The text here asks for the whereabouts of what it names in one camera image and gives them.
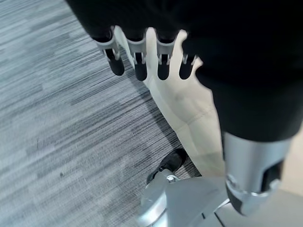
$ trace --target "metal base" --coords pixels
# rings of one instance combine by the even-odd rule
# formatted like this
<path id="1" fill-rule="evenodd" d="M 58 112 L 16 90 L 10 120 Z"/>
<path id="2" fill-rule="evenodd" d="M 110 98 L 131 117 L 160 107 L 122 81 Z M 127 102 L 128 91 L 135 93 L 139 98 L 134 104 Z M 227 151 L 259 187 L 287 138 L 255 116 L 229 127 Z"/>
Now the metal base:
<path id="1" fill-rule="evenodd" d="M 146 186 L 137 218 L 141 227 L 300 226 L 303 197 L 279 190 L 255 214 L 230 204 L 224 178 L 179 180 L 164 169 Z"/>

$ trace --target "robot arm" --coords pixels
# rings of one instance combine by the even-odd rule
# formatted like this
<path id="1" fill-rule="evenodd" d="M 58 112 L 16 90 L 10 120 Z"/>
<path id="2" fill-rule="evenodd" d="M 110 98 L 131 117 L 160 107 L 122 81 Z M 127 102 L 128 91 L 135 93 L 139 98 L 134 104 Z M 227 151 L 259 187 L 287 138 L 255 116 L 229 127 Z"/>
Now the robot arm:
<path id="1" fill-rule="evenodd" d="M 156 29 L 162 80 L 169 74 L 176 35 L 186 30 L 180 77 L 188 78 L 196 56 L 202 59 L 196 76 L 213 92 L 232 205 L 248 215 L 277 189 L 303 118 L 303 29 L 293 27 L 303 17 L 298 3 L 66 1 L 116 75 L 124 67 L 113 26 L 124 31 L 141 81 L 147 76 L 145 29 Z"/>

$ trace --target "floor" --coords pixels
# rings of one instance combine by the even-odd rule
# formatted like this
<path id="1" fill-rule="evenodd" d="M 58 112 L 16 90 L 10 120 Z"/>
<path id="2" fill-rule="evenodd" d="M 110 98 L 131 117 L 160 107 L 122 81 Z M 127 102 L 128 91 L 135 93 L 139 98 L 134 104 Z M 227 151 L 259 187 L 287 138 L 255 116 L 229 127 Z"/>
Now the floor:
<path id="1" fill-rule="evenodd" d="M 136 226 L 181 144 L 123 58 L 115 76 L 63 0 L 0 0 L 0 227 Z"/>

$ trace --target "black fingertip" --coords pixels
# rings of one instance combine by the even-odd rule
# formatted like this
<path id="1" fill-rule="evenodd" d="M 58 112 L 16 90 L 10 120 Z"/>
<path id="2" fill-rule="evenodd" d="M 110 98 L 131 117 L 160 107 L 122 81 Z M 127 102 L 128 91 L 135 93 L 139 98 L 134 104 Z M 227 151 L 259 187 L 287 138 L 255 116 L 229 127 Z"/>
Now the black fingertip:
<path id="1" fill-rule="evenodd" d="M 146 64 L 135 64 L 134 70 L 139 81 L 144 81 L 147 78 Z"/>
<path id="2" fill-rule="evenodd" d="M 166 80 L 169 77 L 169 65 L 165 63 L 158 65 L 158 77 L 160 80 Z"/>
<path id="3" fill-rule="evenodd" d="M 193 69 L 193 65 L 190 62 L 186 62 L 186 64 L 182 63 L 179 71 L 180 78 L 181 79 L 189 78 L 192 69 Z"/>
<path id="4" fill-rule="evenodd" d="M 109 62 L 109 66 L 114 74 L 121 76 L 124 73 L 124 65 L 121 58 L 118 60 L 112 59 Z"/>

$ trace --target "striped carpet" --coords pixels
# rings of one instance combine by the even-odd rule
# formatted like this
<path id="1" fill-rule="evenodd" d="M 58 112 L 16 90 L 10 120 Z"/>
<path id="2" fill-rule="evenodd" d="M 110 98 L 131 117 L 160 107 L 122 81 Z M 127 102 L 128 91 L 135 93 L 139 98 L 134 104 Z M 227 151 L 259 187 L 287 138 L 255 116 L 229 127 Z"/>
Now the striped carpet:
<path id="1" fill-rule="evenodd" d="M 0 227 L 136 226 L 181 144 L 123 58 L 114 76 L 63 0 L 0 1 Z"/>

